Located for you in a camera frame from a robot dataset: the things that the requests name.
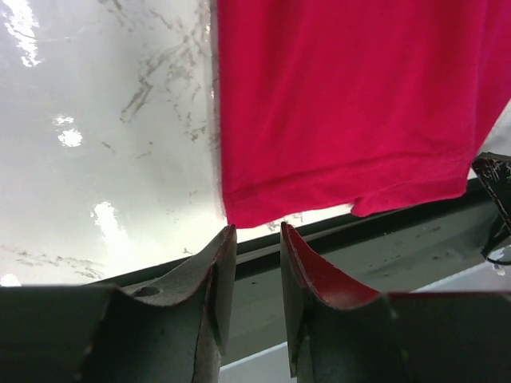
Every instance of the gray metal part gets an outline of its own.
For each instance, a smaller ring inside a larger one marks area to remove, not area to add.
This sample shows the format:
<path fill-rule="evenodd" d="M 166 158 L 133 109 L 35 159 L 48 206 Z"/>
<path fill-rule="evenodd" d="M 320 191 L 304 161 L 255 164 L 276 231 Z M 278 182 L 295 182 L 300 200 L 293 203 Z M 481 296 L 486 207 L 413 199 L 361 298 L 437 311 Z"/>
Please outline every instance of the gray metal part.
<path fill-rule="evenodd" d="M 380 291 L 412 291 L 481 263 L 490 202 L 322 255 Z M 286 341 L 280 269 L 235 282 L 226 365 Z"/>
<path fill-rule="evenodd" d="M 0 381 L 60 383 L 80 378 L 81 364 L 114 293 L 112 286 L 2 290 Z"/>

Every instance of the hanging garment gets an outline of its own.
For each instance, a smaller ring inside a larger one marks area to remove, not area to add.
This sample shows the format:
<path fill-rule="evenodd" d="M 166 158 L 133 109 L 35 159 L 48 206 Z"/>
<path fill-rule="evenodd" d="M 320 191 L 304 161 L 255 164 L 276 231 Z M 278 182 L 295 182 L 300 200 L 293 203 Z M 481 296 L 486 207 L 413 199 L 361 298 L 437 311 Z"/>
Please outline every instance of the hanging garment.
<path fill-rule="evenodd" d="M 238 227 L 459 196 L 511 96 L 510 0 L 218 0 L 218 22 Z"/>

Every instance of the t-shirt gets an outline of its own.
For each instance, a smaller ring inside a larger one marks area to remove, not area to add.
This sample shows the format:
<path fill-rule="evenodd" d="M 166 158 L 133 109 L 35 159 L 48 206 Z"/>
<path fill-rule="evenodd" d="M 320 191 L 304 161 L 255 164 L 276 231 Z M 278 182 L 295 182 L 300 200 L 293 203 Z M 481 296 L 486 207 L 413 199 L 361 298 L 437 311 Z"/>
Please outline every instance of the t-shirt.
<path fill-rule="evenodd" d="M 511 96 L 510 0 L 218 0 L 218 38 L 238 227 L 457 197 Z"/>

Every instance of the hole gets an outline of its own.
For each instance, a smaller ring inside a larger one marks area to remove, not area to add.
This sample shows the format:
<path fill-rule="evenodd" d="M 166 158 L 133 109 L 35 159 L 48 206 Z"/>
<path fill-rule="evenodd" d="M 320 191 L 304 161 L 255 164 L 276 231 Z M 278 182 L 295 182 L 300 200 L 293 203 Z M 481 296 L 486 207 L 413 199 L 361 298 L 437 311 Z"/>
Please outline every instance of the hole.
<path fill-rule="evenodd" d="M 143 297 L 152 297 L 153 295 L 157 295 L 161 292 L 161 290 L 154 286 L 144 286 L 133 293 L 133 297 L 135 298 L 143 298 Z"/>

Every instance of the dark metal bracket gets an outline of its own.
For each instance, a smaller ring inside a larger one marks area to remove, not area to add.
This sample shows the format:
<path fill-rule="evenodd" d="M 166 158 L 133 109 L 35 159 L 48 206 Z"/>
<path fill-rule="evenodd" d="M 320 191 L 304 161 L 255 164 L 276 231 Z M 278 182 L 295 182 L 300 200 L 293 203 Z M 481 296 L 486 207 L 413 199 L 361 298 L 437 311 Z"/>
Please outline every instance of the dark metal bracket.
<path fill-rule="evenodd" d="M 482 153 L 472 163 L 472 169 L 497 205 L 500 216 L 493 222 L 482 256 L 490 263 L 509 266 L 510 261 L 491 259 L 497 248 L 511 244 L 511 157 Z"/>
<path fill-rule="evenodd" d="M 287 346 L 298 382 L 511 379 L 511 345 L 499 334 L 510 293 L 379 293 L 290 225 L 281 233 Z"/>
<path fill-rule="evenodd" d="M 236 268 L 224 228 L 167 274 L 113 284 L 0 289 L 4 382 L 217 381 Z"/>

